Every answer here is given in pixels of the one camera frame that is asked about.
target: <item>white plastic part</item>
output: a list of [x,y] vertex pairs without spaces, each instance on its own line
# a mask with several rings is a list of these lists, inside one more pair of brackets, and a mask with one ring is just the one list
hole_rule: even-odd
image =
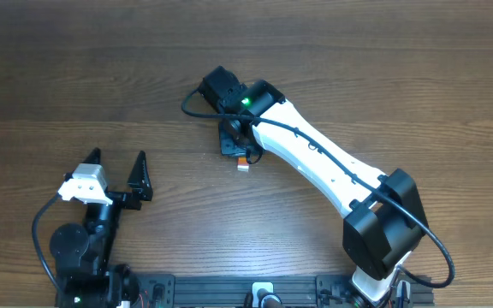
[[[284,104],[274,104],[261,117],[297,127],[314,138],[361,180],[375,188],[380,185],[377,178],[379,175],[384,175],[384,172],[362,163],[324,137],[304,120],[288,100]],[[253,126],[252,131],[256,141],[264,149],[290,163],[323,192],[342,217],[351,212],[352,209],[349,207],[351,201],[354,199],[363,201],[370,195],[369,190],[360,184],[354,184],[349,176],[345,175],[326,155],[310,146],[306,139],[284,128],[263,122]]]
[[101,165],[80,163],[72,178],[62,184],[58,193],[65,201],[77,198],[84,203],[113,204],[113,200],[106,197],[107,186]]
[[398,274],[397,267],[403,264],[407,260],[409,255],[410,252],[407,252],[407,254],[402,257],[399,263],[396,264],[393,272],[389,276],[387,276],[387,278],[384,278],[381,281],[377,281],[376,279],[368,276],[368,274],[360,269],[360,267],[357,267],[357,269],[353,273],[353,278],[351,279],[351,282],[357,288],[357,290],[359,290],[359,292],[365,295],[365,297],[369,299],[373,304],[376,304],[389,291],[391,283],[393,283],[393,280]]

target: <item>black cable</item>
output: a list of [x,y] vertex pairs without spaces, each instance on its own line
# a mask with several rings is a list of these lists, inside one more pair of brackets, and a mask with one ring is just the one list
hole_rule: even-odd
[[228,120],[244,120],[244,121],[254,121],[254,122],[263,122],[263,123],[268,123],[271,125],[275,125],[280,128],[287,129],[291,132],[293,132],[296,135],[299,135],[309,141],[309,143],[314,146],[315,148],[318,149],[319,152],[323,153],[326,155],[333,163],[335,163],[347,176],[351,178],[351,180],[355,183],[359,183],[362,187],[368,189],[371,193],[374,194],[378,198],[378,201],[384,202],[387,204],[391,204],[393,207],[395,207],[402,215],[404,215],[407,219],[411,220],[415,224],[417,224],[422,231],[427,234],[433,240],[435,245],[438,247],[438,249],[441,251],[441,253],[444,256],[444,259],[446,260],[446,263],[448,265],[448,277],[446,278],[445,281],[443,282],[438,282],[438,283],[432,283],[432,282],[427,282],[424,281],[411,272],[409,272],[407,269],[402,267],[401,265],[399,266],[399,269],[404,272],[405,275],[410,277],[412,280],[416,281],[422,286],[426,287],[432,287],[432,288],[441,288],[441,287],[446,287],[449,285],[452,280],[455,277],[455,267],[454,267],[454,262],[452,261],[452,257],[450,257],[450,253],[444,246],[444,244],[437,238],[433,232],[426,227],[418,218],[416,218],[412,213],[410,213],[408,210],[403,208],[400,204],[398,204],[396,201],[394,201],[392,198],[386,196],[385,194],[379,192],[376,188],[368,185],[366,182],[361,180],[356,174],[351,172],[346,166],[344,166],[338,159],[336,159],[328,150],[326,150],[323,146],[321,146],[315,139],[307,135],[306,133],[300,131],[297,127],[291,127],[287,124],[280,123],[279,121],[273,121],[269,119],[264,119],[259,116],[251,116],[251,115],[232,115],[232,114],[200,114],[196,112],[192,112],[187,110],[187,101],[193,96],[198,91],[198,89],[195,89],[191,93],[189,93],[186,98],[184,98],[184,101],[181,103],[181,110],[188,116],[193,116],[193,117],[198,117],[198,118],[204,118],[204,119],[228,119]]
[[53,205],[58,199],[60,198],[60,195],[57,193],[54,197],[52,197],[47,204],[45,204],[41,210],[35,215],[33,218],[32,222],[32,239],[33,239],[33,246],[35,247],[35,252],[38,254],[39,261],[41,261],[41,265],[43,265],[43,269],[45,269],[45,272],[49,276],[50,282],[52,282],[53,285],[55,285],[56,292],[59,294],[63,294],[62,289],[58,285],[58,282],[56,282],[56,278],[54,275],[52,275],[52,271],[50,271],[50,267],[47,264],[47,260],[45,260],[45,257],[43,257],[43,252],[41,251],[41,245],[39,244],[38,240],[38,223],[39,219],[41,216],[47,211],[47,209],[50,208],[51,205]]

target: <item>wood grain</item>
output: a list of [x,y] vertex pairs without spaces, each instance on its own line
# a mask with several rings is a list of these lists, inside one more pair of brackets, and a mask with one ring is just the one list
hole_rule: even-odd
[[[153,202],[123,215],[113,262],[353,272],[342,220],[316,188],[272,155],[237,172],[216,123],[180,112],[219,64],[277,86],[364,162],[411,174],[457,268],[437,303],[493,305],[493,1],[402,0],[0,0],[0,305],[52,305],[31,220],[94,146],[115,187],[139,150],[156,185]],[[83,211],[47,212],[47,255],[54,229]],[[407,265],[446,274],[427,239]]]

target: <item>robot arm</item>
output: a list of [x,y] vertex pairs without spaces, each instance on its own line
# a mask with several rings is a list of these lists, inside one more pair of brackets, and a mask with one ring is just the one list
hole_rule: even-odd
[[[410,252],[425,235],[390,204],[372,211],[380,201],[374,193],[344,173],[345,167],[359,180],[392,198],[427,226],[418,189],[413,179],[397,169],[390,176],[370,167],[324,137],[312,127],[285,96],[261,80],[250,88],[222,67],[204,77],[199,93],[218,112],[223,155],[240,156],[253,151],[271,151],[287,161],[317,187],[344,218],[343,246],[357,265],[354,286],[374,305],[388,294],[391,284]],[[187,111],[185,103],[182,110]],[[311,137],[310,144],[297,133]],[[233,142],[234,152],[225,151]],[[326,149],[323,155],[321,148]],[[338,166],[333,156],[343,166]]]

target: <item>wooden table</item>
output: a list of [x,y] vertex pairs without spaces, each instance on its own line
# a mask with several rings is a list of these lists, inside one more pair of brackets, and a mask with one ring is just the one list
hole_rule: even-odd
[[[147,153],[154,199],[112,262],[176,275],[352,273],[330,202],[271,154],[248,174],[180,101],[222,64],[277,86],[339,146],[419,185],[454,258],[439,305],[493,305],[493,1],[0,1],[0,305],[52,305],[31,221],[95,146],[112,187]],[[198,110],[209,111],[200,98]],[[48,243],[80,203],[40,224]],[[407,267],[446,267],[429,239]]]

